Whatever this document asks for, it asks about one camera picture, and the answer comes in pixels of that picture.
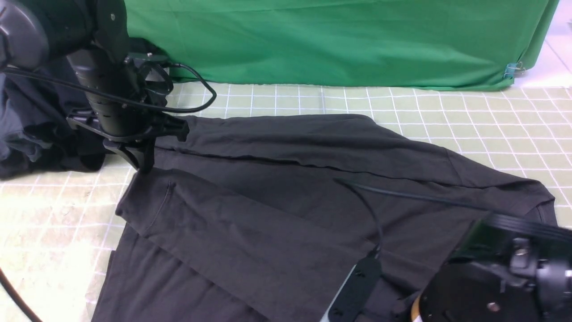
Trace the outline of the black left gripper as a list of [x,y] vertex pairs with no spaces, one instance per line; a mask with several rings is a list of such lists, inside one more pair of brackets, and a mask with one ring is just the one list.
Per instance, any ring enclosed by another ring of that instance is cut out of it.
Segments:
[[166,107],[173,90],[166,62],[126,59],[113,63],[106,53],[77,53],[69,57],[80,85],[87,93],[88,108],[74,108],[67,122],[74,130],[88,130],[105,139],[104,146],[120,154],[133,168],[149,173],[155,165],[155,141],[174,136],[183,141],[187,122],[159,110]]

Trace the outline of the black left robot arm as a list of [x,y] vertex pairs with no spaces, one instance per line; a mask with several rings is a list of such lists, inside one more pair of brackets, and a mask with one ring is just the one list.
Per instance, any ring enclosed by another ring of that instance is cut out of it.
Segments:
[[154,94],[147,82],[152,69],[164,73],[161,65],[137,66],[129,49],[122,0],[1,2],[2,67],[35,76],[35,70],[65,57],[89,103],[71,110],[69,126],[103,137],[106,149],[147,173],[155,164],[156,139],[184,141],[189,126],[163,112],[163,94]]

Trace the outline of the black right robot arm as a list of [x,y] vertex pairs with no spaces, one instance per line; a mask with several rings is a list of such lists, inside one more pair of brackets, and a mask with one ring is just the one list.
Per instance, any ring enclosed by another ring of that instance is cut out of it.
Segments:
[[490,215],[413,302],[412,322],[569,322],[571,230]]

